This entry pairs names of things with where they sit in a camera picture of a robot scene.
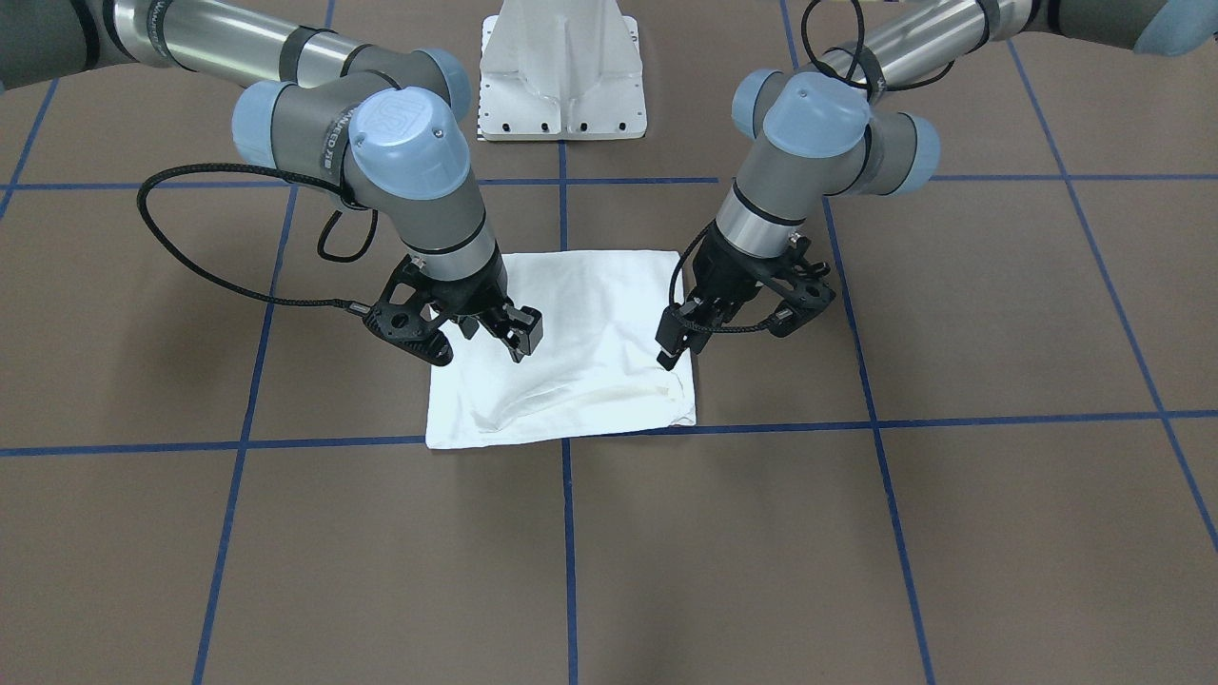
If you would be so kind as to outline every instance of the floor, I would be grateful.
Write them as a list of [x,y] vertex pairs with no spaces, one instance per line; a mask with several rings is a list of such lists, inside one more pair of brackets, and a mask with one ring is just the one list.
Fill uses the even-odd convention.
[[[471,71],[498,10],[247,5]],[[621,6],[650,130],[474,144],[507,251],[682,249],[748,150],[736,84],[797,56],[795,0]],[[1218,683],[1216,79],[1216,46],[988,46],[887,101],[939,127],[939,176],[826,204],[839,305],[716,338],[700,425],[468,452],[423,445],[413,357],[141,225],[146,176],[236,160],[236,88],[6,93],[0,683]],[[275,183],[153,210],[287,296],[368,297],[401,256],[320,262],[325,200]]]

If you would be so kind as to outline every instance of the blue tape line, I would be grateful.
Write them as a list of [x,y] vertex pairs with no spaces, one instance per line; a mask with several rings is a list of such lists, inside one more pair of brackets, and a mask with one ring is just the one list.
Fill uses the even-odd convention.
[[1141,369],[1142,379],[1146,382],[1146,389],[1150,391],[1151,399],[1155,402],[1155,408],[1158,411],[1158,418],[1163,423],[1163,430],[1167,433],[1167,439],[1172,444],[1172,451],[1175,452],[1175,461],[1180,466],[1180,472],[1184,474],[1184,480],[1189,486],[1189,491],[1192,494],[1192,501],[1196,503],[1197,512],[1201,514],[1201,520],[1206,527],[1206,531],[1209,534],[1209,542],[1213,545],[1216,552],[1218,552],[1218,529],[1214,528],[1213,518],[1209,516],[1209,509],[1206,507],[1205,497],[1201,495],[1201,489],[1197,486],[1196,478],[1192,475],[1192,469],[1189,467],[1189,460],[1184,456],[1184,450],[1180,447],[1180,441],[1175,435],[1175,429],[1172,427],[1172,421],[1167,413],[1167,408],[1163,406],[1163,399],[1158,394],[1158,388],[1155,385],[1155,379],[1151,377],[1150,366],[1146,363],[1146,357],[1142,355],[1141,346],[1138,344],[1138,338],[1134,335],[1133,325],[1129,323],[1129,317],[1125,314],[1125,307],[1121,303],[1121,296],[1117,294],[1116,284],[1112,282],[1112,277],[1108,273],[1108,267],[1104,261],[1104,255],[1100,251],[1100,244],[1095,239],[1095,233],[1091,230],[1091,223],[1086,218],[1086,212],[1083,210],[1083,202],[1078,197],[1078,191],[1074,189],[1074,182],[1066,171],[1066,162],[1062,158],[1061,150],[1057,147],[1057,140],[1054,138],[1052,130],[1049,129],[1049,119],[1045,117],[1045,111],[1040,106],[1040,100],[1037,99],[1037,93],[1032,88],[1032,79],[1028,78],[1028,72],[1023,67],[1023,60],[1019,59],[1019,51],[1015,48],[1015,43],[1007,41],[1007,49],[1011,52],[1011,59],[1015,60],[1015,67],[1019,72],[1019,78],[1023,80],[1023,88],[1028,91],[1028,98],[1032,100],[1032,107],[1037,112],[1037,118],[1040,121],[1040,127],[1044,129],[1045,139],[1049,141],[1049,149],[1054,154],[1054,158],[1057,161],[1057,168],[1061,169],[1062,177],[1066,178],[1066,188],[1069,190],[1071,201],[1074,204],[1074,212],[1078,215],[1079,223],[1083,225],[1083,233],[1086,235],[1086,243],[1091,247],[1091,255],[1095,257],[1095,263],[1100,269],[1100,275],[1104,278],[1104,285],[1108,290],[1108,296],[1112,299],[1112,306],[1117,310],[1117,317],[1121,319],[1121,327],[1125,332],[1125,338],[1129,340],[1129,346],[1133,349],[1134,358],[1138,361],[1138,368]]
[[1054,423],[1111,423],[1158,421],[1158,412],[1113,412],[1097,414],[1000,416],[973,418],[928,418],[881,421],[879,428],[955,428],[979,425],[1045,425]]
[[943,174],[932,176],[931,180],[1062,180],[1060,174],[1010,173],[1010,174]]
[[378,445],[423,445],[423,435],[385,435],[370,438],[301,438],[281,440],[250,440],[251,450],[291,450],[318,447],[370,447]]
[[918,652],[922,656],[922,672],[926,675],[927,685],[934,685],[934,664],[931,661],[931,648],[927,644],[926,628],[922,624],[922,609],[917,598],[917,586],[914,583],[914,567],[910,564],[909,550],[905,546],[905,529],[901,525],[900,509],[896,506],[896,492],[893,488],[893,478],[888,469],[888,453],[884,450],[884,439],[881,424],[876,413],[875,395],[871,391],[871,379],[867,374],[867,362],[862,353],[862,339],[859,336],[859,325],[854,316],[854,305],[850,301],[850,286],[845,278],[845,268],[842,263],[842,247],[838,244],[837,223],[833,221],[833,210],[828,197],[822,197],[825,208],[825,222],[828,227],[829,245],[833,247],[833,267],[838,272],[842,283],[842,305],[845,308],[847,323],[850,325],[850,335],[854,338],[854,350],[859,360],[859,380],[862,383],[862,396],[867,402],[867,418],[871,427],[872,441],[876,446],[876,461],[879,464],[879,475],[884,483],[884,497],[888,501],[888,516],[893,525],[893,536],[896,540],[896,555],[901,562],[901,575],[905,579],[905,594],[910,603],[910,614],[914,618],[914,633],[917,636]]
[[228,561],[228,544],[233,533],[233,517],[236,513],[236,497],[241,489],[241,473],[245,470],[245,450],[236,453],[233,463],[233,480],[229,483],[228,505],[224,507],[224,525],[220,529],[219,548],[216,551],[216,566],[212,568],[212,586],[207,592],[207,612],[203,614],[203,633],[199,639],[199,652],[195,656],[195,675],[192,685],[202,685],[203,669],[207,667],[207,652],[212,644],[212,624],[216,622],[216,607],[220,597],[220,583],[224,580],[224,562]]
[[1218,173],[1072,173],[1071,180],[1218,180]]
[[1218,410],[1167,412],[1170,418],[1218,418]]
[[38,107],[38,113],[34,116],[34,123],[29,127],[29,134],[26,135],[26,145],[21,149],[21,156],[17,157],[17,166],[12,169],[12,177],[9,179],[9,189],[5,190],[4,197],[0,199],[0,219],[4,218],[5,212],[9,211],[9,202],[12,201],[12,194],[16,190],[17,182],[21,180],[21,173],[26,171],[26,163],[29,161],[29,152],[34,149],[34,140],[38,138],[38,132],[43,128],[43,119],[46,118],[46,111],[51,107],[51,99],[55,98],[55,91],[60,88],[60,79],[55,79],[46,88],[46,95],[43,96],[43,104]]
[[782,26],[787,30],[787,50],[790,52],[790,68],[799,68],[799,52],[795,50],[795,32],[790,28],[790,9],[787,0],[778,0],[778,9],[782,10]]
[[[141,183],[18,183],[15,190],[139,190]],[[157,185],[166,190],[207,190],[214,188],[287,188],[281,180],[168,180]]]
[[[1172,419],[1218,418],[1218,410],[1181,410],[1166,412]],[[884,430],[917,428],[976,428],[983,425],[1045,425],[1071,423],[1113,423],[1132,421],[1158,421],[1158,412],[1114,412],[1091,414],[1029,414],[999,417],[960,417],[926,419],[881,419],[878,425]],[[682,436],[682,435],[747,435],[758,433],[817,433],[870,430],[870,421],[844,421],[822,423],[767,423],[734,425],[688,425],[657,428],[632,433],[610,433],[590,438],[646,438],[646,436]],[[149,442],[132,445],[57,445],[48,447],[0,447],[2,457],[54,457],[54,456],[91,456],[91,455],[135,455],[135,453],[172,453],[172,452],[220,452],[238,450],[287,450],[320,447],[368,447],[378,445],[423,445],[423,435],[371,435],[351,438],[285,438],[268,440],[238,440],[212,442]]]
[[672,425],[652,430],[632,433],[614,433],[598,438],[632,438],[644,435],[744,435],[752,433],[817,433],[829,430],[867,430],[871,422],[825,422],[825,423],[769,423],[753,425]]
[[575,494],[571,480],[571,440],[563,439],[563,531],[566,539],[566,681],[580,683],[580,640],[575,596]]
[[82,457],[90,455],[164,455],[172,452],[227,452],[238,450],[236,440],[213,442],[149,442],[143,445],[65,445],[51,447],[0,447],[4,457]]
[[568,218],[566,218],[566,196],[568,196],[568,178],[566,178],[566,141],[558,141],[558,249],[563,252],[566,251],[566,238],[568,238]]
[[[284,225],[279,233],[279,249],[275,252],[275,268],[270,274],[270,295],[275,295],[279,285],[279,273],[284,267],[284,252],[287,249],[287,236],[291,233],[292,217],[296,213],[297,188],[294,185],[287,195],[287,210],[284,212]],[[245,473],[245,458],[248,452],[247,442],[250,433],[253,430],[253,414],[258,405],[258,390],[262,385],[262,369],[267,360],[267,345],[270,340],[270,325],[274,321],[275,306],[267,303],[262,316],[262,333],[258,338],[258,352],[253,361],[253,373],[250,379],[250,399],[245,410],[245,419],[241,423],[242,447],[236,453],[233,463],[233,480],[229,484],[228,505],[224,508],[224,525],[220,528],[220,541],[216,551],[216,567],[212,570],[212,586],[207,594],[207,611],[203,614],[203,629],[199,639],[199,653],[195,657],[195,676],[192,685],[202,685],[203,670],[207,668],[207,652],[212,642],[212,626],[216,623],[216,608],[219,605],[220,585],[224,581],[224,564],[228,561],[229,540],[233,536],[233,523],[236,517],[238,497],[241,492],[241,475]]]
[[559,185],[558,178],[482,178],[479,185]]
[[568,178],[569,185],[706,185],[719,183],[713,176],[676,176],[644,178]]

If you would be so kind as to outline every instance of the metal mount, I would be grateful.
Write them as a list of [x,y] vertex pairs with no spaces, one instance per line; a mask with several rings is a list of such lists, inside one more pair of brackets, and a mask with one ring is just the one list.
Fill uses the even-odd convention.
[[479,138],[647,133],[638,22],[616,0],[504,0],[482,23]]

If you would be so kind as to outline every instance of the white towel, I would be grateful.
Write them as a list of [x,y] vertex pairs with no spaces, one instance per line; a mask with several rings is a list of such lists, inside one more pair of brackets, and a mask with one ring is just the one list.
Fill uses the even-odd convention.
[[454,358],[431,371],[429,447],[694,424],[689,355],[671,372],[655,362],[655,327],[676,252],[548,252],[503,261],[513,301],[542,312],[544,335],[516,364],[486,330],[465,340],[445,324]]

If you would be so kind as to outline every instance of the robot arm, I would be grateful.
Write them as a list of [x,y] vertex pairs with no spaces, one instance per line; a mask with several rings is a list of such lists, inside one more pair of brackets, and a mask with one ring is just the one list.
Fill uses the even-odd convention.
[[[1175,56],[1218,32],[1218,0],[931,0],[870,33],[861,50],[857,41],[838,45],[792,76],[754,72],[737,89],[732,115],[755,143],[704,232],[695,286],[660,318],[659,363],[672,368],[715,333],[782,338],[828,307],[828,267],[804,260],[809,243],[798,233],[821,197],[909,193],[939,162],[929,122],[876,113],[870,104],[1023,30]],[[773,313],[755,327],[726,328],[762,286],[782,297]]]
[[[246,161],[322,179],[345,205],[390,217],[407,256],[356,312],[375,335],[437,366],[452,361],[446,321],[466,336],[481,324],[518,362],[540,342],[541,313],[507,294],[457,128],[471,94],[452,55],[403,55],[218,0],[0,0],[0,91],[127,62],[246,87],[233,116]],[[414,289],[404,302],[400,285]]]

